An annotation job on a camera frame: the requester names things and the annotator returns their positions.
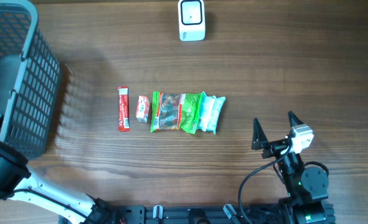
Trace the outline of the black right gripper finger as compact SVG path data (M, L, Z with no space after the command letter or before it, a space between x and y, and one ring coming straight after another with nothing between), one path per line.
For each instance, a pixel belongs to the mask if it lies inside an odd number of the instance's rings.
M295 114L294 112L292 111L289 111L288 112L288 119L289 119L289 122L290 122L290 126L291 127L295 127L295 126L298 126L298 125L302 125L304 124L304 122L302 122L302 120L300 120Z
M268 139L262 129L262 126L257 118L253 119L253 138L252 149L260 150L268 146Z

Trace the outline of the light blue tissue pack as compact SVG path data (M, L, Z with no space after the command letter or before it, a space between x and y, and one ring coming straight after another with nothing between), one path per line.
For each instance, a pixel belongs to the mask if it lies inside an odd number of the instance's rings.
M224 96L207 96L204 91L202 92L197 129L216 134L217 123L225 100L226 97Z

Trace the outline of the green snack bag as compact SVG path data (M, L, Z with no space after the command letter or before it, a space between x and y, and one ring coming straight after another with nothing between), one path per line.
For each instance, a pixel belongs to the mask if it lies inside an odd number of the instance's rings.
M181 129L195 134L200 119L202 93L165 93L154 91L151 132Z

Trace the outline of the red white small box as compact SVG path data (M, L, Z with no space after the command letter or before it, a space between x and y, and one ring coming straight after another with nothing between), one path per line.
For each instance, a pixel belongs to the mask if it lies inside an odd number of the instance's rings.
M148 122L150 101L147 96L139 96L136 109L136 118L141 123Z

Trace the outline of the red candy bar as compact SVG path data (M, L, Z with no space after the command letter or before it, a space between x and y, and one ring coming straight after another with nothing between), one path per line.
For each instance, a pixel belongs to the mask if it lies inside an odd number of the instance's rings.
M119 131L128 132L130 130L129 124L129 98L128 87L118 87L118 99L119 99Z

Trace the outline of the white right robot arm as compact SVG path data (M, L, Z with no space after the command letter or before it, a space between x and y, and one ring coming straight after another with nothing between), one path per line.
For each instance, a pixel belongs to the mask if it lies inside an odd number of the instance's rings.
M284 139L269 141L258 119L253 120L252 149L262 150L264 159L273 157L275 172L288 196L274 209L277 223L335 223L333 205L328 198L329 171L316 161L303 162L300 153L311 145L313 130L294 112L288 113L289 134Z

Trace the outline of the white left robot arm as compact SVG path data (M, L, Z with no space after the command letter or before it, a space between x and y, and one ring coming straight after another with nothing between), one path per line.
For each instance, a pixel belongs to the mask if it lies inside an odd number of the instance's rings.
M0 113L0 129L3 118ZM0 200L8 199L54 212L59 223L124 222L121 212L109 203L43 178L21 153L0 141Z

